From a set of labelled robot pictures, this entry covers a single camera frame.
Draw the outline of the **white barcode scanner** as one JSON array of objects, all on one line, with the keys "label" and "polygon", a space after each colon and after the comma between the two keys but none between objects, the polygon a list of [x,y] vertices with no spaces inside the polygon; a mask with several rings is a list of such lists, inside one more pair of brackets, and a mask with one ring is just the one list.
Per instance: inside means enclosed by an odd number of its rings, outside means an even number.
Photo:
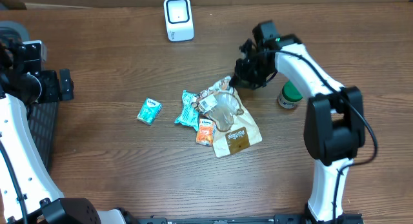
[{"label": "white barcode scanner", "polygon": [[190,0],[164,0],[165,24],[171,42],[194,38],[194,24]]}]

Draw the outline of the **light green wipes pack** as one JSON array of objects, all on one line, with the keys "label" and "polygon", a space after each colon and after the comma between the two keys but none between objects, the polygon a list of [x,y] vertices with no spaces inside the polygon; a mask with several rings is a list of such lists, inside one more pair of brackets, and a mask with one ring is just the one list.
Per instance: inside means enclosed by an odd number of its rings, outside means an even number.
[{"label": "light green wipes pack", "polygon": [[199,112],[192,106],[192,103],[197,99],[197,94],[184,90],[181,99],[182,111],[174,123],[192,127],[197,132],[199,130]]}]

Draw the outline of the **grey plastic mesh basket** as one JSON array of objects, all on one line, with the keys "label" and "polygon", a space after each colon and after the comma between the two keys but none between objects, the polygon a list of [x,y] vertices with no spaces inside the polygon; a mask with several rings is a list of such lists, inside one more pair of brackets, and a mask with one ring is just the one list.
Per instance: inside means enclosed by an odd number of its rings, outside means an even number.
[{"label": "grey plastic mesh basket", "polygon": [[[29,41],[30,35],[27,29],[13,21],[1,21],[1,40],[8,44],[8,39],[13,41]],[[46,171],[52,167],[52,152],[54,134],[57,123],[59,103],[33,104],[28,119],[30,133],[39,152]]]}]

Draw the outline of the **teal white small packet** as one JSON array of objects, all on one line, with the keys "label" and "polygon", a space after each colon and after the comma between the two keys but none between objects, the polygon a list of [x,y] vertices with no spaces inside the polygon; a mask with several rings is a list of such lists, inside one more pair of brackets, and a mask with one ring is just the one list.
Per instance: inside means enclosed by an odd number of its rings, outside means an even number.
[{"label": "teal white small packet", "polygon": [[152,125],[161,109],[162,104],[160,102],[147,97],[137,115],[137,120]]}]

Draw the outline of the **green round lid container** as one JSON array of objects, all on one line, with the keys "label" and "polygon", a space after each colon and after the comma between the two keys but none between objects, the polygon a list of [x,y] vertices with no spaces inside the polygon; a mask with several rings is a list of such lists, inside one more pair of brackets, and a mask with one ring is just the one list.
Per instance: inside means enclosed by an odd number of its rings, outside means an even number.
[{"label": "green round lid container", "polygon": [[286,109],[296,108],[303,96],[291,81],[286,82],[281,89],[277,101],[280,106]]}]

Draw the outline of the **white brown snack bag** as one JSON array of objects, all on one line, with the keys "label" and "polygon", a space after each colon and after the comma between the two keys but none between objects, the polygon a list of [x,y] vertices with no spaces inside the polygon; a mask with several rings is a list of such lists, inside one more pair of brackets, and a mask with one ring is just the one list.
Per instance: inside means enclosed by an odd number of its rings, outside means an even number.
[{"label": "white brown snack bag", "polygon": [[222,158],[262,142],[259,127],[242,104],[237,90],[230,86],[230,76],[202,90],[192,107],[215,124],[212,142],[216,157]]}]

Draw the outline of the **orange juice carton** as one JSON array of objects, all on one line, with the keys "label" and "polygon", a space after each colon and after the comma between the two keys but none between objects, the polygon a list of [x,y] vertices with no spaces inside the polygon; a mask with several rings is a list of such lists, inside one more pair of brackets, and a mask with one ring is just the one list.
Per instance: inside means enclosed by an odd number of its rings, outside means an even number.
[{"label": "orange juice carton", "polygon": [[215,122],[210,119],[201,118],[199,120],[199,128],[196,135],[196,143],[211,147],[214,142],[215,133]]}]

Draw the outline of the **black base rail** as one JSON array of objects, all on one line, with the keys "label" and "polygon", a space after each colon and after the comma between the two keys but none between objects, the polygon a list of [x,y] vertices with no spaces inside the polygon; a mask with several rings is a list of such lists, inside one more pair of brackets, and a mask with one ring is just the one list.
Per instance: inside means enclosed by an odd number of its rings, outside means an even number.
[{"label": "black base rail", "polygon": [[273,217],[244,217],[244,218],[138,218],[139,224],[309,224],[310,220],[301,214],[276,214]]}]

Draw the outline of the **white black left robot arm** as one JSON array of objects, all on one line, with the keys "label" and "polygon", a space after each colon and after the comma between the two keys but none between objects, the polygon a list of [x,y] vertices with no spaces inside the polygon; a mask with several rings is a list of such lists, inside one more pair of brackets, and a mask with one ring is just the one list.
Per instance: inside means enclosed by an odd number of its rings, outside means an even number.
[{"label": "white black left robot arm", "polygon": [[74,98],[67,69],[44,70],[42,41],[1,47],[1,191],[8,223],[125,223],[122,210],[96,210],[66,198],[52,181],[30,132],[27,108]]}]

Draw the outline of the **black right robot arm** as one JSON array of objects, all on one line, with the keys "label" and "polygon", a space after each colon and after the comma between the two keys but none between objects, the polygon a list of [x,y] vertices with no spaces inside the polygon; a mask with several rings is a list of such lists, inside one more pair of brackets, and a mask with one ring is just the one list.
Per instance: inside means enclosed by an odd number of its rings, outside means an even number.
[{"label": "black right robot arm", "polygon": [[233,87],[255,90],[283,74],[307,101],[304,142],[314,159],[314,180],[301,223],[362,223],[361,214],[341,207],[345,181],[365,144],[363,98],[356,87],[332,79],[294,34],[281,36],[272,21],[258,24],[240,46]]}]

